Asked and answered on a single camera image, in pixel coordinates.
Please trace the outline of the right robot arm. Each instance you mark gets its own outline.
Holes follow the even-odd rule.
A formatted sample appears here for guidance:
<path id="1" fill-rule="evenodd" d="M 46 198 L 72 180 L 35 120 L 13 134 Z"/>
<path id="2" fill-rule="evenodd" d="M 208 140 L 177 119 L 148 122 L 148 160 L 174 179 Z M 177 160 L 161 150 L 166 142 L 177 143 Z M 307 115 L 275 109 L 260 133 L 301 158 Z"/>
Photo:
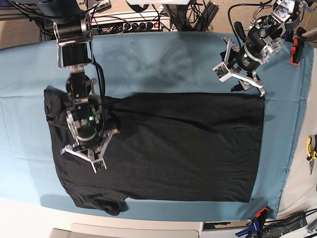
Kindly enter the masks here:
<path id="1" fill-rule="evenodd" d="M 84 159 L 94 169 L 105 168 L 104 154 L 117 130 L 106 125 L 106 85 L 93 54 L 91 9 L 83 0 L 11 0 L 10 4 L 24 14 L 53 22 L 58 67 L 70 70 L 66 90 L 73 106 L 66 112 L 66 121 L 75 143 L 61 153 Z"/>

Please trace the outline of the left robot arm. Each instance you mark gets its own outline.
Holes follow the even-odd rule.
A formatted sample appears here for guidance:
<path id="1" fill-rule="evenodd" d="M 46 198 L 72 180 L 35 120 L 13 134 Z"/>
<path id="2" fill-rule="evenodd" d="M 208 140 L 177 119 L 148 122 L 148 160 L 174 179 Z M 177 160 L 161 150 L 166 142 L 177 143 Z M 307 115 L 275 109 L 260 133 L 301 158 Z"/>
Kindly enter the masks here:
<path id="1" fill-rule="evenodd" d="M 256 4 L 249 30 L 245 32 L 241 22 L 231 22 L 233 41 L 224 37 L 226 50 L 222 52 L 221 63 L 213 68 L 220 82 L 234 77 L 238 84 L 232 92 L 256 88 L 261 96 L 265 94 L 263 83 L 256 70 L 267 63 L 283 46 L 283 35 L 291 32 L 300 23 L 302 11 L 313 12 L 312 0 L 269 0 Z"/>

